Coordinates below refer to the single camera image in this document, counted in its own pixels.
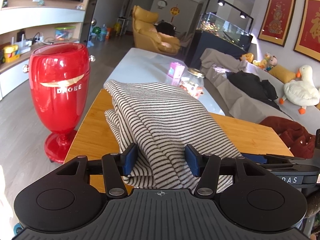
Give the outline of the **black white striped shirt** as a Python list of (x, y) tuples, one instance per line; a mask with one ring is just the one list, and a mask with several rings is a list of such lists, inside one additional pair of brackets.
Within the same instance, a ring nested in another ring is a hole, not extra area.
[(235, 158), (238, 149), (199, 100), (166, 83), (104, 84), (113, 108), (105, 112), (120, 151), (139, 148), (127, 185), (139, 189), (191, 189), (199, 182), (185, 161), (192, 145), (200, 154)]

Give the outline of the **dark red fuzzy coat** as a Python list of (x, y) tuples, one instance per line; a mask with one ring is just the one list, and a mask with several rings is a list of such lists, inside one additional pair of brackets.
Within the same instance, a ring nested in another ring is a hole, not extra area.
[(259, 124), (272, 128), (295, 157), (313, 157), (316, 136), (301, 124), (278, 116), (268, 116)]

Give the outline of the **glass snack jar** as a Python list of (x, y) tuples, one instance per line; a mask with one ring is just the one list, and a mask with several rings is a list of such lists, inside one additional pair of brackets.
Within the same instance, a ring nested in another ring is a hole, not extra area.
[(181, 76), (180, 88), (193, 98), (199, 99), (204, 94), (204, 74), (195, 68), (188, 68)]

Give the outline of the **white goose plush toy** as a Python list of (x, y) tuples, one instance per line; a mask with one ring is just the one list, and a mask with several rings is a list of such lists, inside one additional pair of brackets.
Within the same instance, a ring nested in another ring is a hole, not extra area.
[(299, 114), (305, 114), (308, 106), (319, 104), (319, 89), (313, 83), (313, 71), (310, 65), (303, 65), (299, 68), (296, 78), (284, 84), (284, 96), (279, 99), (282, 105), (285, 100), (289, 100), (294, 105), (300, 107)]

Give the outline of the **grey sofa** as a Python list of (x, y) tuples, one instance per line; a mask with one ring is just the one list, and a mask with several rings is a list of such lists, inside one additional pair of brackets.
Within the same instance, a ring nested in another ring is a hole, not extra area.
[(289, 100), (280, 103), (284, 96), (284, 80), (251, 64), (246, 54), (240, 59), (207, 48), (200, 57), (201, 71), (217, 89), (229, 114), (237, 119), (260, 123), (266, 117), (278, 116), (295, 121), (308, 132), (319, 129), (319, 109), (305, 109)]

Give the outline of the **black jacket on sofa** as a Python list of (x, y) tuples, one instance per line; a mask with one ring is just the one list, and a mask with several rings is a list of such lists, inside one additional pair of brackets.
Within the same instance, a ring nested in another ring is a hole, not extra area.
[(237, 73), (228, 72), (226, 76), (231, 84), (242, 90), (249, 97), (281, 111), (280, 107), (275, 103), (278, 98), (276, 89), (268, 80), (260, 80), (258, 76), (243, 71)]

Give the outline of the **yellow long sofa cushion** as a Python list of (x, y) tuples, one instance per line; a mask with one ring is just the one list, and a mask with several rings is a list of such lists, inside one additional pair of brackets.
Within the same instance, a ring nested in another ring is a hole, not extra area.
[(288, 83), (296, 78), (296, 74), (281, 65), (276, 65), (269, 72), (272, 76), (280, 80), (282, 83)]

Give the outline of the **beige blanket on sofa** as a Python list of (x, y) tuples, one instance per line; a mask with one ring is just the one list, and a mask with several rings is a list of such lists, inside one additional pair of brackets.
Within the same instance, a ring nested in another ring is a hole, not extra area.
[(209, 69), (215, 65), (233, 72), (244, 70), (247, 66), (247, 61), (240, 61), (231, 55), (222, 53), (212, 48), (206, 48), (200, 57), (201, 68), (200, 71), (207, 74)]

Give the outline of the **red goblet-shaped bin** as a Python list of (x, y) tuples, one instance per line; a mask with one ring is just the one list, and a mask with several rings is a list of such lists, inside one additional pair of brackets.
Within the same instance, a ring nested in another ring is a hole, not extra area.
[(65, 161), (77, 133), (94, 59), (83, 44), (58, 43), (34, 50), (23, 67), (36, 113), (51, 132), (44, 151), (52, 162)]

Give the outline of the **yellow round plush toy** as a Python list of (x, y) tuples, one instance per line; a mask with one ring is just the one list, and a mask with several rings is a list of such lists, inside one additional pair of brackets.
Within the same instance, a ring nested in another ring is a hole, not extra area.
[(252, 53), (246, 53), (240, 57), (240, 60), (252, 63), (254, 60), (254, 55)]

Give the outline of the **small plush toys group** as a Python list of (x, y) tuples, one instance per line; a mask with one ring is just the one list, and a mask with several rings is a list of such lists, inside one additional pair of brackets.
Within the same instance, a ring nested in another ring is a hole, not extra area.
[(273, 67), (278, 64), (277, 58), (269, 53), (264, 55), (264, 59), (258, 62), (257, 60), (253, 60), (252, 62), (256, 67), (263, 69), (264, 71), (269, 72)]

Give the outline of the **red framed calligraphy picture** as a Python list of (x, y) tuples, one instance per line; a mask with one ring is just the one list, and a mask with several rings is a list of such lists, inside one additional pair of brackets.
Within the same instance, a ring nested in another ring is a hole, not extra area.
[(320, 0), (305, 0), (294, 51), (317, 62), (319, 53)]

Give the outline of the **glass fish tank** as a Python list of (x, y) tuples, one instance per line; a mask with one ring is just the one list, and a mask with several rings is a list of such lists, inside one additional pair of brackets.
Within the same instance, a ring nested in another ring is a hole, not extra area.
[(242, 28), (220, 18), (213, 12), (201, 14), (196, 30), (213, 34), (245, 51), (249, 50), (253, 38)]

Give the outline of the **red framed gourd picture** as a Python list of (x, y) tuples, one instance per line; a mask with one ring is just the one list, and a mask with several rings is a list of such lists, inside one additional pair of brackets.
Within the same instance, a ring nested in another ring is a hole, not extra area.
[(258, 39), (284, 47), (295, 5), (296, 0), (268, 0)]

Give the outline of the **white wooden TV cabinet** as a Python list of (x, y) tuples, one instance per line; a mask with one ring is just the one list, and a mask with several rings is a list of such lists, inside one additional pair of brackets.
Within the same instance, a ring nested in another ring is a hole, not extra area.
[(1, 98), (28, 79), (20, 67), (29, 62), (31, 51), (54, 41), (56, 27), (74, 26), (71, 42), (79, 42), (89, 0), (1, 0), (7, 7), (1, 7), (1, 44), (16, 41), (17, 33), (25, 31), (25, 38), (39, 35), (41, 42), (31, 46), (30, 51), (18, 59), (1, 64)]

